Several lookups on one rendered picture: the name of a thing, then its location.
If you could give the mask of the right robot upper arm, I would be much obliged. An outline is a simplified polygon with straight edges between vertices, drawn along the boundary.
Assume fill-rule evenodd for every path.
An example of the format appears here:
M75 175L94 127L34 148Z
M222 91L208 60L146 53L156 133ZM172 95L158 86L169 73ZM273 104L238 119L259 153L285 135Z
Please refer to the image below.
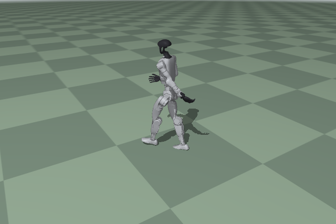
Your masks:
M177 70L177 64L176 64L176 56L175 55L172 55L175 59L175 76L178 75L178 70Z

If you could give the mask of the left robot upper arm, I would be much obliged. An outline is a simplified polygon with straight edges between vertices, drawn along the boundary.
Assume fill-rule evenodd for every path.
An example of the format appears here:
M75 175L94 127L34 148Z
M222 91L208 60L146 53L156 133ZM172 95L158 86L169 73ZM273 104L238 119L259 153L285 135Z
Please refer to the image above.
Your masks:
M169 72L167 71L166 65L165 65L165 63L164 63L163 60L161 60L160 62L158 62L156 66L160 70L160 72L162 73L162 75L164 77L166 77L165 83L166 83L167 79L171 79L172 80L172 77L170 76Z

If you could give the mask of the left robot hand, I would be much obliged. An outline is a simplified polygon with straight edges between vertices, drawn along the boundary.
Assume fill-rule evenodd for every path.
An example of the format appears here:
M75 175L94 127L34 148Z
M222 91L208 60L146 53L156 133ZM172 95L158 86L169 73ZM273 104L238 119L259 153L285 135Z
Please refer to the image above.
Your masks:
M182 96L181 99L183 99L185 102L192 103L192 102L195 101L195 99L192 100L192 99L186 97L185 94L184 94L183 92L180 92L180 95Z

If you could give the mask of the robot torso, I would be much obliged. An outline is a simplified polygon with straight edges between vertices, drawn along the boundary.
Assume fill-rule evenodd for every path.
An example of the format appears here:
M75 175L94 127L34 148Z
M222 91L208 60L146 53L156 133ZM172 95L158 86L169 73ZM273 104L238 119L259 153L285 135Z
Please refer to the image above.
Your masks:
M172 55L171 55L172 56ZM165 65L166 65L166 69L169 72L170 76L172 77L172 80L175 81L175 59L172 56L172 58L164 58L165 56L163 56L159 62L161 60L164 61ZM170 97L169 101L173 100L175 98L175 92L173 91L172 88L170 88L170 86L168 84L165 83L166 77L164 77L162 75L162 73L159 70L159 74L160 74L160 80L161 83L164 84L165 90L163 91L163 96L168 95Z

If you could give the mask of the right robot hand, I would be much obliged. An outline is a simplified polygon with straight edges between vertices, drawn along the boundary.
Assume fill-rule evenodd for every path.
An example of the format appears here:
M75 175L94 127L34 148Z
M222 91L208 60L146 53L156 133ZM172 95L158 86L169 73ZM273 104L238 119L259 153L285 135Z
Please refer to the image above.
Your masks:
M149 77L153 77L153 78L149 78L149 79L153 79L154 81L153 80L149 80L149 81L151 81L150 83L160 81L160 77L159 76L157 76L155 74L152 74L152 75L154 75L154 76L149 76Z

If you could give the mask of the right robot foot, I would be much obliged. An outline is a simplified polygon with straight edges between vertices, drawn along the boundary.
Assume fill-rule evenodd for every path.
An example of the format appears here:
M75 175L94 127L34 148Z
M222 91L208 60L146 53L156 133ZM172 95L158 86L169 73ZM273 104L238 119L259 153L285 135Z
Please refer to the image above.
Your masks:
M183 146L181 144L178 144L178 145L174 145L173 148L188 150L189 146L187 144L184 144Z

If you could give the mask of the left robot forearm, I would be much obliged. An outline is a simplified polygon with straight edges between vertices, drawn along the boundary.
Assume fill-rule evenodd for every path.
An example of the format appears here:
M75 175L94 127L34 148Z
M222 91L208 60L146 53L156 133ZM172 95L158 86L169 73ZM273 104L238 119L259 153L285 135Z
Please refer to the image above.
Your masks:
M177 94L177 96L179 98L181 98L182 96L180 95L180 92L182 92L176 85L176 83L174 81L172 81L171 79L167 79L166 83L170 86L170 88L173 89L173 91Z

